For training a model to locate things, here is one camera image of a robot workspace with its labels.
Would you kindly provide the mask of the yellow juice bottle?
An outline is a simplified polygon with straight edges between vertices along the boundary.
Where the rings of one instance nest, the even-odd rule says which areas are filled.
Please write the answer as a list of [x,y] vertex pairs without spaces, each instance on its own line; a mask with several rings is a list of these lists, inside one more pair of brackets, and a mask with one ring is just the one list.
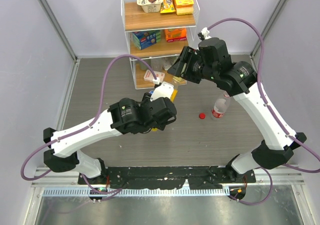
[[151,131],[163,131],[166,125],[173,123],[177,117],[177,109],[174,99],[178,94],[178,78],[174,77],[171,82],[161,82],[160,78],[152,78],[154,90],[150,97],[149,109],[152,116],[155,115],[155,124]]

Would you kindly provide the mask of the red bottle cap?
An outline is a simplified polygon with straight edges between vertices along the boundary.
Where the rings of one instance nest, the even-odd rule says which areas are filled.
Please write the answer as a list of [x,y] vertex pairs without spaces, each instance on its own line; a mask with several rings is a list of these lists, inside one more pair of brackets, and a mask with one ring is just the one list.
[[200,113],[200,114],[199,114],[199,118],[203,120],[203,119],[206,118],[206,115],[205,115],[204,113]]

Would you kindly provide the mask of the clear red-label water bottle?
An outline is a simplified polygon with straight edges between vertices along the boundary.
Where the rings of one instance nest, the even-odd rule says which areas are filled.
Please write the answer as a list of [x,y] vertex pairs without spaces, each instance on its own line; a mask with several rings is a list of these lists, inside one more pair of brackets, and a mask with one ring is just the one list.
[[226,91],[224,91],[215,101],[211,109],[212,117],[214,119],[222,118],[225,115],[226,111],[228,110],[230,103],[231,103],[231,97]]

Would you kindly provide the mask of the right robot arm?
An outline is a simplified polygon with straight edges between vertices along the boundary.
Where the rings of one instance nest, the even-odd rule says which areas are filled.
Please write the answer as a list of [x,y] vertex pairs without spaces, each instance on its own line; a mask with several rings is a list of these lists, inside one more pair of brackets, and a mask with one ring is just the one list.
[[234,98],[251,117],[263,136],[261,144],[235,156],[226,165],[226,178],[233,183],[258,167],[274,169],[286,164],[299,144],[292,141],[273,118],[263,101],[257,83],[257,73],[245,61],[232,62],[224,40],[217,37],[202,40],[198,48],[185,46],[168,71],[169,74],[199,84],[205,79]]

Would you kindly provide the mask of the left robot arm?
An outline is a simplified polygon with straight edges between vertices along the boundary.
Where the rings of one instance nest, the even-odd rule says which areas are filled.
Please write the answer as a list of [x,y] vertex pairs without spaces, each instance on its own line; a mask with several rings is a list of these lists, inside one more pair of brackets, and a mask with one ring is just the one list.
[[177,109],[167,97],[152,100],[145,96],[141,102],[123,98],[103,111],[98,119],[91,119],[62,131],[54,131],[50,149],[43,153],[43,161],[55,173],[75,171],[95,184],[107,178],[104,162],[84,154],[81,149],[100,140],[128,133],[145,134],[152,129],[164,130],[177,118]]

